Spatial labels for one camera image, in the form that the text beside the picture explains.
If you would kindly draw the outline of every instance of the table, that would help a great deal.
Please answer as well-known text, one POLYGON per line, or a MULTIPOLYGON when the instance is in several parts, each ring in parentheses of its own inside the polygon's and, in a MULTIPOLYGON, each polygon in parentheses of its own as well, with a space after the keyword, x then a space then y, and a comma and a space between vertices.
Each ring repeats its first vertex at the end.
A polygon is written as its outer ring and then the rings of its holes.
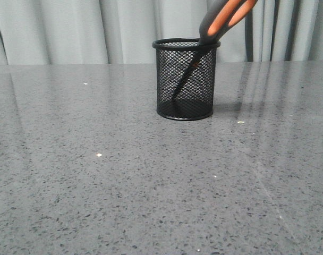
POLYGON ((323 254, 323 61, 217 64, 193 122, 155 75, 0 66, 0 254, 323 254))

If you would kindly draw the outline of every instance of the metal mesh cup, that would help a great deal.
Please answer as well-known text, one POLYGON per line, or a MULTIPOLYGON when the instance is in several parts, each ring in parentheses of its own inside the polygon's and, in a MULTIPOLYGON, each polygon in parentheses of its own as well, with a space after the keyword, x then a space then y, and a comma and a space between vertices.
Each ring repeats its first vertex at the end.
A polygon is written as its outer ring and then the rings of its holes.
POLYGON ((198 38, 173 38, 153 42, 157 60, 157 113, 165 118, 194 121, 213 113, 216 48, 220 43, 197 45, 198 38), (194 57, 199 62, 175 93, 194 57))

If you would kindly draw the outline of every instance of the pen holder base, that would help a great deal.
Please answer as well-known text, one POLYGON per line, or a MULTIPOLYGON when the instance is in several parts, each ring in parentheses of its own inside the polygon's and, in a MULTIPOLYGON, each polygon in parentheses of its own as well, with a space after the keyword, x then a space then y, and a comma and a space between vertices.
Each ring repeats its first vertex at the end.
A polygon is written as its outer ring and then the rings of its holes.
POLYGON ((216 48, 220 43, 197 45, 198 40, 163 39, 152 45, 157 60, 157 113, 162 117, 194 121, 213 113, 216 48), (189 72, 198 55, 199 61, 189 72))

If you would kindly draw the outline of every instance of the black mesh pen holder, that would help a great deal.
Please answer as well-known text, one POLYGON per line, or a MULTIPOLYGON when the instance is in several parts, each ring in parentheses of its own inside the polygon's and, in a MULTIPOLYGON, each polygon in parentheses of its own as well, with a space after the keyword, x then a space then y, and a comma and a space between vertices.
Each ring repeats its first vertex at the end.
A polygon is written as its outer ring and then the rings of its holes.
POLYGON ((197 45, 199 38, 153 42, 157 60, 157 113, 194 121, 213 113, 216 49, 220 43, 197 45))

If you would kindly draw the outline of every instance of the orange scissor handle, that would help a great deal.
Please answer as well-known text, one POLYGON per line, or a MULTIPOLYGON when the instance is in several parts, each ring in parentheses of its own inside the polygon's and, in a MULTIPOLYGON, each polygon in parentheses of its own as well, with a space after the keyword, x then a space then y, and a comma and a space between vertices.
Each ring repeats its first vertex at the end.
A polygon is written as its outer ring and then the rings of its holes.
POLYGON ((204 17, 199 33, 200 44, 212 44, 240 22, 257 0, 216 0, 204 17))

